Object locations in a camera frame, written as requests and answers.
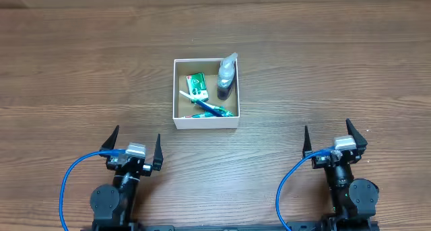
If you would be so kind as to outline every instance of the cardboard box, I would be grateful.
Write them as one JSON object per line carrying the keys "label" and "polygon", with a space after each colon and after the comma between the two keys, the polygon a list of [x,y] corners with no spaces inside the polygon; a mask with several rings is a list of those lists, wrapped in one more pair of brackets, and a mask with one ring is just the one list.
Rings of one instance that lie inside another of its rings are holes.
{"label": "cardboard box", "polygon": [[[174,98],[173,115],[177,129],[217,129],[237,128],[240,121],[240,95],[238,87],[238,61],[235,62],[235,78],[232,93],[227,100],[217,97],[218,69],[222,59],[175,59],[174,60]],[[205,111],[194,105],[189,99],[181,96],[179,91],[189,93],[186,76],[203,72],[209,94],[209,104],[224,106],[233,112],[235,117],[182,118]]]}

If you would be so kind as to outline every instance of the clear plastic bottle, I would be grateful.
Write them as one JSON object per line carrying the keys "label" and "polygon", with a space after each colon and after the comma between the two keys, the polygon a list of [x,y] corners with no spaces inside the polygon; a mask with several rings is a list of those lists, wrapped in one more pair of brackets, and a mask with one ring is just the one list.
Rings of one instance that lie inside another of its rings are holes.
{"label": "clear plastic bottle", "polygon": [[237,57],[237,53],[232,53],[232,55],[223,59],[220,63],[217,80],[217,97],[220,100],[229,98],[230,92],[232,91],[236,71],[235,60]]}

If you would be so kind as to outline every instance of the toothbrush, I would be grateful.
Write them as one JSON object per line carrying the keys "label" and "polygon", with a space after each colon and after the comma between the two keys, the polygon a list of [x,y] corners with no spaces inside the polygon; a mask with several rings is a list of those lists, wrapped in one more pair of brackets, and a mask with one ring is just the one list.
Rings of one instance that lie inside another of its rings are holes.
{"label": "toothbrush", "polygon": [[201,114],[194,114],[193,116],[186,116],[183,118],[208,118],[208,117],[214,117],[214,115],[210,112],[205,112]]}
{"label": "toothbrush", "polygon": [[208,112],[210,112],[214,116],[216,116],[216,117],[222,117],[223,116],[218,110],[216,110],[217,106],[213,106],[211,104],[208,104],[208,103],[205,103],[201,100],[198,100],[198,99],[192,97],[191,95],[189,95],[188,93],[186,93],[182,90],[180,90],[180,94],[182,94],[183,96],[190,99],[193,103],[198,104],[200,107],[202,107],[204,110],[207,110]]}

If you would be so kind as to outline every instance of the dark liquid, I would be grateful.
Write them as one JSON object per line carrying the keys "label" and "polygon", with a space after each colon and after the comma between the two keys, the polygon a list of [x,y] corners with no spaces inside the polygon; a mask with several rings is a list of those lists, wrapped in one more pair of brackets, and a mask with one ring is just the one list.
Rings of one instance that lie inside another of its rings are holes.
{"label": "dark liquid", "polygon": [[232,92],[232,86],[234,85],[234,82],[232,81],[232,83],[230,84],[230,86],[228,86],[227,88],[222,88],[222,87],[217,87],[217,97],[220,100],[226,100],[227,98],[229,98],[230,93]]}

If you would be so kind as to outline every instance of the blue cable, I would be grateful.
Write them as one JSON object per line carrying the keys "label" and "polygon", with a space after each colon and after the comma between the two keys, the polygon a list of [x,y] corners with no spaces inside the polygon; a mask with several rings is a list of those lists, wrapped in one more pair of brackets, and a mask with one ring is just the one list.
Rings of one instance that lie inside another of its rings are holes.
{"label": "blue cable", "polygon": [[326,149],[323,150],[319,150],[317,152],[314,152],[312,154],[310,154],[309,156],[303,158],[301,161],[299,161],[299,163],[297,163],[295,165],[295,167],[293,167],[283,178],[283,180],[281,180],[280,182],[280,186],[278,186],[278,190],[277,190],[277,196],[275,198],[275,209],[277,210],[277,215],[278,218],[280,219],[281,224],[283,224],[284,228],[286,228],[287,231],[292,231],[289,226],[286,224],[286,222],[283,220],[283,218],[281,217],[280,214],[280,206],[279,206],[279,199],[280,199],[280,194],[281,194],[281,188],[283,188],[284,183],[287,181],[287,179],[295,172],[296,169],[299,168],[299,166],[301,166],[301,164],[303,164],[305,161],[315,157],[315,156],[329,156],[331,154],[331,150],[334,150],[334,146],[332,147],[328,147]]}
{"label": "blue cable", "polygon": [[60,202],[59,202],[59,215],[60,215],[60,222],[65,231],[69,231],[69,229],[66,226],[65,217],[63,216],[63,197],[65,194],[65,188],[66,188],[66,181],[67,178],[70,175],[70,172],[73,170],[73,168],[79,164],[82,160],[85,160],[86,158],[96,156],[99,154],[106,154],[110,156],[118,156],[119,154],[124,154],[125,150],[109,150],[109,151],[98,151],[98,152],[92,152],[89,154],[86,154],[79,159],[77,159],[72,165],[70,165],[69,169],[67,170],[65,177],[63,178],[63,183],[61,183],[61,189],[60,189]]}

